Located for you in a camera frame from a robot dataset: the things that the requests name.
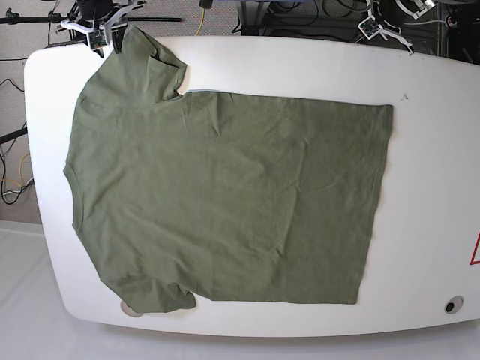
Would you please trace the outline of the olive green T-shirt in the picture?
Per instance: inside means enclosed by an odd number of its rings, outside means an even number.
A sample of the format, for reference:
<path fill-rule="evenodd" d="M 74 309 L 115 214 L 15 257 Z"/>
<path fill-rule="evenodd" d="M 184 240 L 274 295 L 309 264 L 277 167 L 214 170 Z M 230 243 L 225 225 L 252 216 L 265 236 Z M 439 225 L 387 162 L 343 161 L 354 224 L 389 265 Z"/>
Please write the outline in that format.
<path fill-rule="evenodd" d="M 221 91 L 138 28 L 76 102 L 64 175 L 100 280 L 137 313 L 357 302 L 394 109 Z"/>

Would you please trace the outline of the black stand leg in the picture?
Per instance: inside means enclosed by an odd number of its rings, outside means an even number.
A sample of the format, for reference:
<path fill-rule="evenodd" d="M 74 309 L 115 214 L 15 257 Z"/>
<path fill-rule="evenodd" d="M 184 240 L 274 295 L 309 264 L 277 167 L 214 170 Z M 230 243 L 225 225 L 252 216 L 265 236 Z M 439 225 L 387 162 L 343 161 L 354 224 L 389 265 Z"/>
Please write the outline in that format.
<path fill-rule="evenodd" d="M 19 130 L 13 131 L 8 133 L 4 136 L 0 137 L 0 144 L 3 145 L 5 143 L 9 143 L 10 141 L 14 141 L 19 137 L 25 136 L 28 133 L 28 129 L 26 126 L 20 128 Z"/>

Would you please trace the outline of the red triangle sticker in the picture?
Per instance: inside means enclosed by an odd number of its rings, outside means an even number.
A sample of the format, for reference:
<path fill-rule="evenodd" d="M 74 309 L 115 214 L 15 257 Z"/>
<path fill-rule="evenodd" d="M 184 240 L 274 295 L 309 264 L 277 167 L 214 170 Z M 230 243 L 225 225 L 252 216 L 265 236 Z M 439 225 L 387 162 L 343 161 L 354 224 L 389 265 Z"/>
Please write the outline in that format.
<path fill-rule="evenodd" d="M 475 242 L 475 247 L 474 247 L 474 250 L 472 252 L 472 256 L 471 256 L 471 259 L 470 259 L 470 265 L 477 265 L 480 263 L 480 259 L 479 259 L 479 242 L 480 242 L 480 235 L 478 235 L 478 238 Z"/>

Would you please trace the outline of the left table grommet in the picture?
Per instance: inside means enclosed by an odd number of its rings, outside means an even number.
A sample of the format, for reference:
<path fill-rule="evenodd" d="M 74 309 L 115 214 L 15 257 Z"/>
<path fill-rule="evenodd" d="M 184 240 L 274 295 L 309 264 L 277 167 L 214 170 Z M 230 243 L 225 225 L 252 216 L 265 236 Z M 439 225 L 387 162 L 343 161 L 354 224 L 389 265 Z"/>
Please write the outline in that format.
<path fill-rule="evenodd" d="M 128 315 L 129 317 L 133 317 L 133 318 L 138 318 L 138 317 L 141 317 L 144 315 L 143 312 L 137 312 L 135 311 L 134 309 L 132 309 L 125 301 L 121 300 L 121 303 L 120 303 L 120 308 L 122 310 L 123 313 L 125 313 L 126 315 Z"/>

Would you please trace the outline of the table grommet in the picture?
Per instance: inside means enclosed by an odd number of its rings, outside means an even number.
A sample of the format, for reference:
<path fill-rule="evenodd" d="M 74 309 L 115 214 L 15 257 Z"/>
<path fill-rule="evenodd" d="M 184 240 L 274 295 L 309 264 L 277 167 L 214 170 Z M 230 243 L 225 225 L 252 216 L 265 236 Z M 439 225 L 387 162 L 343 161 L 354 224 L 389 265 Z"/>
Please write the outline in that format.
<path fill-rule="evenodd" d="M 138 318 L 138 317 L 141 317 L 144 315 L 143 312 L 137 312 L 135 311 L 134 309 L 132 309 L 125 301 L 121 300 L 121 303 L 120 303 L 120 308 L 122 310 L 123 313 L 125 313 L 126 315 L 128 315 L 129 317 L 133 317 L 133 318 Z"/>
<path fill-rule="evenodd" d="M 456 295 L 447 301 L 444 310 L 447 314 L 455 314 L 463 307 L 463 305 L 464 297 L 461 295 Z"/>

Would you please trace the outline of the right table grommet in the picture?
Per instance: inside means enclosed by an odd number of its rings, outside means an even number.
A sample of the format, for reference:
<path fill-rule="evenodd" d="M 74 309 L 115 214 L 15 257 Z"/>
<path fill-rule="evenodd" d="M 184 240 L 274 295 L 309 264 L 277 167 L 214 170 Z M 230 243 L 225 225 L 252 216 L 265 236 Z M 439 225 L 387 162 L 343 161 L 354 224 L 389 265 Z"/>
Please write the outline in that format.
<path fill-rule="evenodd" d="M 464 297 L 461 295 L 456 295 L 447 301 L 444 310 L 447 314 L 455 314 L 463 307 L 463 305 Z"/>

